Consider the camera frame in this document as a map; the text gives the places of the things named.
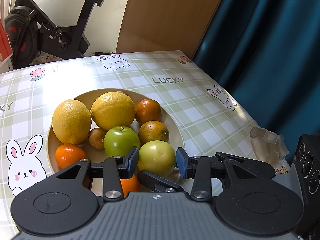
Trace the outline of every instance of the camera lens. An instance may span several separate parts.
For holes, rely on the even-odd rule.
[[[320,182],[320,174],[319,174],[319,170],[316,170],[310,179],[309,191],[311,194],[314,194],[317,191],[319,187],[319,182]]]
[[[301,144],[301,146],[300,146],[300,150],[299,150],[299,161],[301,161],[302,160],[302,158],[303,158],[303,156],[304,156],[304,143],[303,144]]]
[[[310,171],[312,169],[312,165],[313,165],[313,156],[310,152],[308,152],[304,160],[303,169],[302,169],[302,172],[305,178],[309,176]]]

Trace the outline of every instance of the exercise bike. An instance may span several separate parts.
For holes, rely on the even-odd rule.
[[[63,59],[84,57],[90,45],[84,30],[94,5],[101,7],[103,1],[85,0],[76,26],[61,27],[33,0],[15,0],[14,8],[4,20],[13,50],[13,68],[27,67],[39,51]]]

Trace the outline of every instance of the table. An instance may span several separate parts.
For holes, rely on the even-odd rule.
[[[4,73],[0,75],[1,240],[18,232],[10,215],[14,195],[8,184],[8,141],[17,141],[23,152],[33,136],[41,135],[44,144],[36,157],[50,176],[45,144],[53,111],[66,99],[101,88],[132,90],[158,101],[180,128],[190,156],[220,151],[256,159],[249,132],[258,124],[181,51],[87,57]],[[18,161],[28,165],[23,158]],[[290,168],[285,160],[277,168],[281,166]],[[179,183],[191,190],[191,179]],[[220,181],[212,179],[212,194],[221,191]]]

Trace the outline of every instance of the black knob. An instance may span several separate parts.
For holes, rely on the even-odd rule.
[[[98,0],[97,1],[97,6],[101,7],[101,5],[103,4],[104,0]]]
[[[64,41],[64,42],[62,43],[62,45],[61,45],[62,50],[65,50],[65,49],[67,49],[68,47],[69,47],[69,43],[66,42],[66,41]]]

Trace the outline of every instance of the bunny cartoon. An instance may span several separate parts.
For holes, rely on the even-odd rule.
[[[280,168],[281,168],[281,173],[282,173],[282,174],[288,173],[287,170],[286,170],[286,168],[285,168],[283,165],[282,165]]]
[[[41,135],[33,136],[22,154],[15,140],[8,141],[6,153],[11,162],[8,184],[14,196],[47,177],[42,163],[36,157],[41,150],[42,143]]]
[[[226,106],[226,108],[229,108],[232,111],[234,111],[234,106],[237,105],[236,102],[230,96],[223,93],[222,89],[217,85],[214,85],[214,88],[216,90],[208,89],[207,91],[214,97],[219,98],[221,103],[223,103]]]
[[[97,60],[103,62],[103,66],[110,70],[117,70],[121,67],[129,67],[130,63],[125,59],[120,58],[118,54],[112,54],[109,56],[97,56],[95,57]]]

